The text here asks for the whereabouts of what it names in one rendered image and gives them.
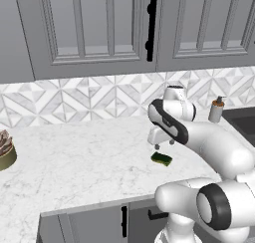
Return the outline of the plain grey cupboard panel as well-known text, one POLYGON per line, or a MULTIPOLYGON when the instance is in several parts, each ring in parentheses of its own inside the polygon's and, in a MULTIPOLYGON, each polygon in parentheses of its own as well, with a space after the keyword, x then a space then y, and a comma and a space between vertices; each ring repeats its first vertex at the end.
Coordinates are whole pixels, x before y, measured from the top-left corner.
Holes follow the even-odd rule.
POLYGON ((0 84, 33 82, 16 0, 0 0, 0 84))

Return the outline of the grey wall cupboard door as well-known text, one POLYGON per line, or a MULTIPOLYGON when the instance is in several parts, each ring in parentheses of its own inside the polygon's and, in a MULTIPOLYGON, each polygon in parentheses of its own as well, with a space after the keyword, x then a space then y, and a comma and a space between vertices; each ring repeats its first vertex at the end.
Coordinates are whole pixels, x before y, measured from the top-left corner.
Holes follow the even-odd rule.
POLYGON ((37 80, 153 72, 150 0, 17 0, 37 80))
POLYGON ((255 66, 255 0, 161 0, 161 72, 255 66))

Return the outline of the dark grey sink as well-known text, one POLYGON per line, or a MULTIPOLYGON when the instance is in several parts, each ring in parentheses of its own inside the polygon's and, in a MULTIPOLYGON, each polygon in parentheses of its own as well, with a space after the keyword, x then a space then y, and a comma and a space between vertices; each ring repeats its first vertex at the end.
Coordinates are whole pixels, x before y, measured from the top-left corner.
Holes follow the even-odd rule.
POLYGON ((224 110, 222 116, 255 147, 255 107, 224 110))

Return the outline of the green and yellow sponge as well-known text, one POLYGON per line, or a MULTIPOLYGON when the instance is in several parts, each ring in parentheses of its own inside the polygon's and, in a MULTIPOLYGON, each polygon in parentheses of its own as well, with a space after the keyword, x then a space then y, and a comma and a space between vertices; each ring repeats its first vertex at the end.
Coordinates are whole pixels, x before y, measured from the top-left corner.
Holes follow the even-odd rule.
POLYGON ((164 166, 169 166, 172 162, 172 158, 170 156, 157 151, 151 156, 151 160, 156 163, 163 164, 164 166))

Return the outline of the plant in olive pot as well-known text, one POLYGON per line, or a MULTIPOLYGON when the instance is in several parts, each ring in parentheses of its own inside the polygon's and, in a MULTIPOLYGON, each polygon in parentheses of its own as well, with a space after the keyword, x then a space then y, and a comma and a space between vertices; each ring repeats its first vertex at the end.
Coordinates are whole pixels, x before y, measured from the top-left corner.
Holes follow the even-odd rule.
POLYGON ((9 168, 17 159, 16 149, 6 129, 0 131, 0 171, 9 168))

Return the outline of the grey base cupboard drawer front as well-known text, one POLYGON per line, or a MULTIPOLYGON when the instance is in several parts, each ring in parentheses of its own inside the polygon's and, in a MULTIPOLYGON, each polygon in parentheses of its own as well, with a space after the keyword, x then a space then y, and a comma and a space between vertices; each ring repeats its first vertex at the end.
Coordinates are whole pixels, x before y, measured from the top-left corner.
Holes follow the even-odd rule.
POLYGON ((148 209, 161 213, 153 199, 133 201, 129 204, 128 243, 154 243, 157 234, 164 228, 167 217, 149 220, 148 209))

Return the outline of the grey base cupboard door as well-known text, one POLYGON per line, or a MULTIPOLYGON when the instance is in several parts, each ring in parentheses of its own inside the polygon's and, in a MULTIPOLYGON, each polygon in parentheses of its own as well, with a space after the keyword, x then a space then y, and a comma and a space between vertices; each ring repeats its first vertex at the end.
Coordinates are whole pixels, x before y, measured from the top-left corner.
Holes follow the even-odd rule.
POLYGON ((101 203, 40 214, 36 243, 128 243, 122 235, 122 206, 101 203))

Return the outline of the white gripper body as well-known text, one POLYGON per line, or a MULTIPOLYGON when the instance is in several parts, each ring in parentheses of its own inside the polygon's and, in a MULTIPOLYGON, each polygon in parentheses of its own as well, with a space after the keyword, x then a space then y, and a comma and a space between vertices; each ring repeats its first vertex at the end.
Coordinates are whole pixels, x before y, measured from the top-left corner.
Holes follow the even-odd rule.
POLYGON ((147 141, 152 144, 161 144, 162 142, 170 141, 173 138, 168 135, 164 130, 162 130, 159 126, 153 126, 148 134, 147 141))

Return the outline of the grey soap dispenser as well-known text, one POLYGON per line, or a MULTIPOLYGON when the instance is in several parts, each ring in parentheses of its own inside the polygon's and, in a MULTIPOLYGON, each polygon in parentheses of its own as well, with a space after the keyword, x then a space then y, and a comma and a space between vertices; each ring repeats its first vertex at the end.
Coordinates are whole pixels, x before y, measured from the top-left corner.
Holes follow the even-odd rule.
POLYGON ((218 96, 216 100, 212 101, 208 120, 210 122, 219 123, 223 109, 224 109, 223 97, 218 96))

